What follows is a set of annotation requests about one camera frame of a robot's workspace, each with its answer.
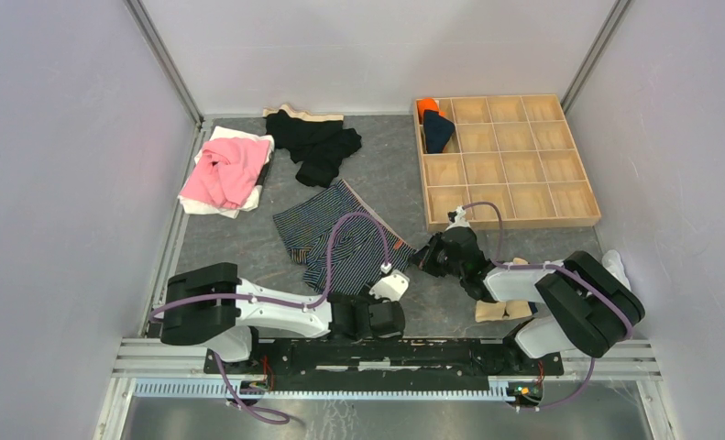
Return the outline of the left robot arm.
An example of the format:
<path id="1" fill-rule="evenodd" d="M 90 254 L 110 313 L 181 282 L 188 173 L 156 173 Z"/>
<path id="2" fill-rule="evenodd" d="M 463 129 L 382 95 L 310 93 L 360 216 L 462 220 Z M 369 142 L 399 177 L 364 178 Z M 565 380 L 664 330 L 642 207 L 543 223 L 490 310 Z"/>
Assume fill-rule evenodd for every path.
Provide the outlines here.
<path id="1" fill-rule="evenodd" d="M 400 300 L 409 286 L 404 273 L 385 266 L 359 294 L 331 293 L 322 300 L 262 287 L 239 277 L 235 264 L 218 263 L 172 277 L 165 304 L 148 319 L 161 326 L 162 343 L 205 347 L 246 374 L 261 361 L 259 328 L 346 341 L 402 336 Z"/>

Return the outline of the navy striped boxer underwear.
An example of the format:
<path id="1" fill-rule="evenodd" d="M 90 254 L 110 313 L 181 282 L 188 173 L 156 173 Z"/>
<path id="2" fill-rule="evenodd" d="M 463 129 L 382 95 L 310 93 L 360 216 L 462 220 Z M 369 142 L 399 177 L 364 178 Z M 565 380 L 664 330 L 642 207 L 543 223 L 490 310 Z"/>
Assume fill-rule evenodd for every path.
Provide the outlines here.
<path id="1" fill-rule="evenodd" d="M 405 271 L 416 253 L 343 180 L 273 215 L 273 222 L 290 259 L 305 267 L 302 280 L 318 293 L 325 286 L 329 241 L 331 292 L 346 295 L 377 281 L 386 261 Z"/>

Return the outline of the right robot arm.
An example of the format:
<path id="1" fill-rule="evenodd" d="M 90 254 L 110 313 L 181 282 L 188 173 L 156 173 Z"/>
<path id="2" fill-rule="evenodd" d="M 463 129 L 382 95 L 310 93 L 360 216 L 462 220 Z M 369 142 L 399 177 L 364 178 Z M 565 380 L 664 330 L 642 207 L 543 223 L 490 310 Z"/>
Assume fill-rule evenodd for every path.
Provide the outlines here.
<path id="1" fill-rule="evenodd" d="M 505 367 L 515 374 L 557 351 L 601 358 L 645 317 L 637 296 L 582 250 L 541 264 L 498 262 L 481 250 L 472 228 L 452 226 L 434 234 L 410 262 L 431 276 L 456 278 L 477 303 L 547 309 L 514 330 L 514 342 L 502 350 Z"/>

